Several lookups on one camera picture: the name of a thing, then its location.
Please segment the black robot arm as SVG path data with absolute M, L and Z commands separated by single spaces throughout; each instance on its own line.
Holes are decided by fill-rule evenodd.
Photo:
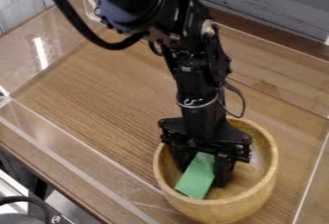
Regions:
M 214 184 L 225 187 L 237 162 L 250 160 L 251 138 L 227 120 L 225 91 L 231 73 L 209 8 L 199 0 L 98 0 L 108 27 L 142 33 L 165 58 L 177 82 L 181 116 L 162 119 L 160 140 L 185 170 L 199 152 L 214 156 Z

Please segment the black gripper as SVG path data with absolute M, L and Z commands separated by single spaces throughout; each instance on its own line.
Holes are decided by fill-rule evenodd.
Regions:
M 160 119 L 160 140 L 170 146 L 181 171 L 198 152 L 214 155 L 214 184 L 226 187 L 235 162 L 250 161 L 250 135 L 229 122 L 223 101 L 207 104 L 179 104 L 182 117 Z

